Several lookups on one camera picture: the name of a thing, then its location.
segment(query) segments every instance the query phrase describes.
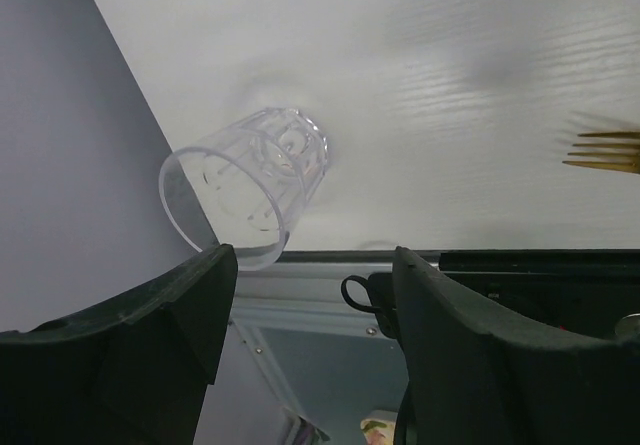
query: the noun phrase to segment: black loop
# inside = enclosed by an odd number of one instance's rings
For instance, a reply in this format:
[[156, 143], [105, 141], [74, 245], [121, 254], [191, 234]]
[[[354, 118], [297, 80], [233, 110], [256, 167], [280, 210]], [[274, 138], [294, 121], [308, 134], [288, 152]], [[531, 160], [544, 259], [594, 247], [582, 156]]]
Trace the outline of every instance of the black loop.
[[362, 288], [368, 290], [367, 288], [367, 279], [360, 277], [358, 275], [349, 275], [342, 281], [342, 285], [340, 285], [340, 292], [342, 293], [342, 298], [351, 308], [358, 310], [359, 312], [364, 313], [380, 313], [382, 309], [380, 307], [372, 307], [371, 305], [363, 305], [361, 303], [356, 302], [351, 295], [349, 295], [349, 290], [347, 290], [347, 283], [356, 282], [359, 283]]

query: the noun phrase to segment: cup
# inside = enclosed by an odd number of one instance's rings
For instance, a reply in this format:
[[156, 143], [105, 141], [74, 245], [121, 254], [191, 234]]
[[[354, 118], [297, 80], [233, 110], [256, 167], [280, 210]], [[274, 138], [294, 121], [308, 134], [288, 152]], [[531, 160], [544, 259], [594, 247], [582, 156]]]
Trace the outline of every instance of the cup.
[[327, 166], [327, 140], [311, 120], [268, 108], [172, 153], [160, 197], [193, 248], [230, 243], [240, 270], [259, 270], [282, 253]]

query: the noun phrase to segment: gray wall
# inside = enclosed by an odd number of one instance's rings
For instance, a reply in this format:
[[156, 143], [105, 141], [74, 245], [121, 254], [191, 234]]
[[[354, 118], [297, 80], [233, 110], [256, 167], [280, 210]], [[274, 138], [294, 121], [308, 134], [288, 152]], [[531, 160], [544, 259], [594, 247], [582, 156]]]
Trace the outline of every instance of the gray wall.
[[[0, 117], [0, 330], [193, 253], [158, 198], [169, 147], [93, 0], [0, 0]], [[283, 412], [243, 347], [227, 340], [196, 443], [276, 443]]]

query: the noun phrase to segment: white table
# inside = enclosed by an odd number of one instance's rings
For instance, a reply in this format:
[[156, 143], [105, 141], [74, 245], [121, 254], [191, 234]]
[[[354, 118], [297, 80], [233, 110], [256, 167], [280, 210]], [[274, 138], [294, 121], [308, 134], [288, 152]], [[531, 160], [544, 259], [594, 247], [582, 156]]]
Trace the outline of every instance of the white table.
[[265, 106], [324, 129], [288, 250], [640, 243], [639, 177], [561, 164], [571, 111], [640, 122], [640, 0], [96, 2], [174, 149]]

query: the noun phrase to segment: gold fork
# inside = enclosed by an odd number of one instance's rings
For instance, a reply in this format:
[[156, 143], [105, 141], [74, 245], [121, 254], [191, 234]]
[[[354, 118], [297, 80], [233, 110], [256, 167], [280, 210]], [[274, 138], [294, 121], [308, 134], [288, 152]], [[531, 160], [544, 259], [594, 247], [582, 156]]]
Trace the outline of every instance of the gold fork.
[[569, 153], [570, 157], [596, 158], [598, 160], [565, 160], [562, 163], [575, 167], [640, 173], [640, 132], [596, 132], [581, 133], [578, 136], [582, 138], [617, 139], [620, 141], [575, 143], [573, 146], [576, 148], [595, 150], [571, 152]]

